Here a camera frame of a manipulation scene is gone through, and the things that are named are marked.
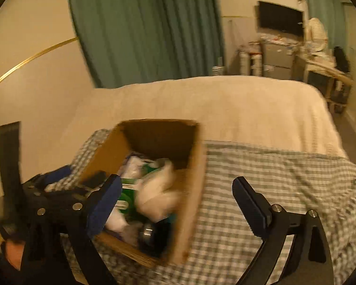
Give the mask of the person's left hand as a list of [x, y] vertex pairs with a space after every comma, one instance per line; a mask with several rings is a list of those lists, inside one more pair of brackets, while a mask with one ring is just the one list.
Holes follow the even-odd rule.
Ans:
[[5, 258], [11, 266], [16, 268], [18, 271], [20, 271], [21, 268], [24, 247], [24, 241], [14, 242], [8, 239], [5, 242]]

